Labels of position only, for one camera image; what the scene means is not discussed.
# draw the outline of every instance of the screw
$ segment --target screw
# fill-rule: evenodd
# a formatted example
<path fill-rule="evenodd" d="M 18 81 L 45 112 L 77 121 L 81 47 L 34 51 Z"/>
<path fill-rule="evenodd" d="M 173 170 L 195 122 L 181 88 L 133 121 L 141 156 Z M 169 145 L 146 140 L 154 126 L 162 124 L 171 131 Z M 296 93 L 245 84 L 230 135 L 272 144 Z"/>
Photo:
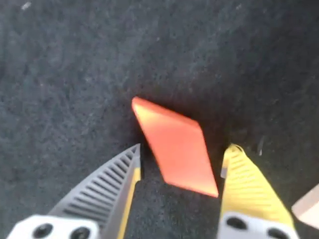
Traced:
<path fill-rule="evenodd" d="M 80 227 L 72 232 L 71 239 L 87 239 L 89 236 L 90 230 L 85 227 Z"/>
<path fill-rule="evenodd" d="M 49 223 L 42 224 L 34 230 L 33 237 L 37 239 L 44 238 L 51 233 L 52 229 L 53 229 L 53 226 L 51 224 Z"/>

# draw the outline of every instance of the screw hole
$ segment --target screw hole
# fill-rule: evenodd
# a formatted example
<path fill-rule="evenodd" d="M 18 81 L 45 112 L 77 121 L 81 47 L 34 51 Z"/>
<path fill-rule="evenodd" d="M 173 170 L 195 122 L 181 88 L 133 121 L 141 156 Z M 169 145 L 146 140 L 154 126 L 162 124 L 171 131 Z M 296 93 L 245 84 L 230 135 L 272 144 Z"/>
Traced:
<path fill-rule="evenodd" d="M 231 218 L 227 219 L 227 225 L 229 225 L 233 228 L 239 229 L 239 230 L 247 230 L 246 223 L 237 217 L 231 217 Z"/>
<path fill-rule="evenodd" d="M 72 232 L 71 239 L 87 239 L 89 236 L 90 230 L 85 227 L 80 227 Z"/>
<path fill-rule="evenodd" d="M 270 236 L 271 238 L 276 238 L 276 239 L 289 239 L 286 233 L 276 228 L 269 229 L 268 236 Z"/>
<path fill-rule="evenodd" d="M 33 237 L 37 239 L 44 238 L 51 233 L 52 229 L 53 229 L 53 226 L 51 224 L 49 223 L 42 224 L 34 230 Z"/>

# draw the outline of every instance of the dark carpet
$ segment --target dark carpet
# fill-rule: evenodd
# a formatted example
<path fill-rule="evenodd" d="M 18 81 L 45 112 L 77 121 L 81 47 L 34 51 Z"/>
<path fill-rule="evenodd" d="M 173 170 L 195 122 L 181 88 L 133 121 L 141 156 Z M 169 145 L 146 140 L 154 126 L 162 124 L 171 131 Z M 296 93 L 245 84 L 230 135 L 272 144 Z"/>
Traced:
<path fill-rule="evenodd" d="M 126 239 L 215 238 L 220 199 L 166 185 L 138 95 L 197 120 L 219 189 L 225 145 L 253 149 L 285 205 L 319 183 L 319 4 L 310 0 L 0 3 L 0 231 L 45 214 L 143 144 Z M 296 222 L 303 239 L 319 231 Z"/>

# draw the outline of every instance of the red block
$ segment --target red block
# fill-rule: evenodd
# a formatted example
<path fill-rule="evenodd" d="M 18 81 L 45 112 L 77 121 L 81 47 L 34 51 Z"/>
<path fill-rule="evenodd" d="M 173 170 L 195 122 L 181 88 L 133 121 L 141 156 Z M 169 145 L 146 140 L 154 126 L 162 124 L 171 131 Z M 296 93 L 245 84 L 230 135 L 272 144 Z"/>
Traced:
<path fill-rule="evenodd" d="M 168 184 L 218 197 L 198 122 L 138 97 L 132 108 Z"/>

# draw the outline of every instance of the gray carpet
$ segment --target gray carpet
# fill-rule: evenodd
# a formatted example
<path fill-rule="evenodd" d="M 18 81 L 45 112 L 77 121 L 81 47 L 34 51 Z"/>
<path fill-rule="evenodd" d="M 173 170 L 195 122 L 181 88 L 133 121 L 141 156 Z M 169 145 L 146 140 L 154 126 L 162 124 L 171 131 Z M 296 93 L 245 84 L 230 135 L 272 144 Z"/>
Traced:
<path fill-rule="evenodd" d="M 210 239 L 220 199 L 166 185 L 131 111 L 145 99 L 203 127 L 219 189 L 225 145 L 288 208 L 319 183 L 319 4 L 310 0 L 25 0 L 0 3 L 0 231 L 45 214 L 136 143 L 126 239 Z M 296 222 L 303 239 L 319 231 Z"/>

